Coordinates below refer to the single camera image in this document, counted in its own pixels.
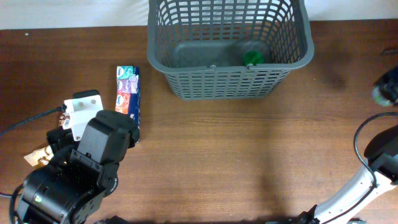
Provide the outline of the silver tin can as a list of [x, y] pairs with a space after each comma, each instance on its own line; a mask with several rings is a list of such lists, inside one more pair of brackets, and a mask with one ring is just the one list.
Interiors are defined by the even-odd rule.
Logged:
[[379, 104], [379, 105], [381, 105], [381, 106], [392, 106], [392, 105], [393, 105], [391, 101], [389, 101], [388, 99], [386, 99], [386, 98], [381, 94], [381, 91], [380, 91], [379, 88], [376, 87], [376, 86], [375, 86], [375, 87], [373, 88], [373, 90], [372, 90], [372, 98], [373, 98], [373, 100], [374, 100], [377, 104]]

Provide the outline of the green capped jar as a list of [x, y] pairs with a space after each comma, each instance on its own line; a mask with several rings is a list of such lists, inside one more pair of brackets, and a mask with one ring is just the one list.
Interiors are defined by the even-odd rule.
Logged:
[[247, 67], [248, 65], [257, 65], [265, 63], [265, 58], [263, 54], [258, 51], [246, 52], [243, 56], [243, 65]]

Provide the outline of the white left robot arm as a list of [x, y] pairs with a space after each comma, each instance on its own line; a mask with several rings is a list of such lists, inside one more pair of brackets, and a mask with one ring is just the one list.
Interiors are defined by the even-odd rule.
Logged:
[[118, 186], [118, 169], [139, 128], [127, 114], [101, 110], [79, 141], [59, 127], [47, 133], [53, 158], [13, 192], [10, 223], [84, 223]]

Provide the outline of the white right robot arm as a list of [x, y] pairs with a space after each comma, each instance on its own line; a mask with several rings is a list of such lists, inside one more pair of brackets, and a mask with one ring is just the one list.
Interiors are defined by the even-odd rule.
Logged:
[[311, 210], [302, 212], [295, 223], [354, 223], [352, 218], [378, 196], [397, 188], [397, 126], [375, 135], [362, 156], [358, 150], [363, 128], [381, 117], [397, 117], [396, 111], [375, 114], [356, 130], [353, 149], [361, 163], [359, 171], [336, 194]]

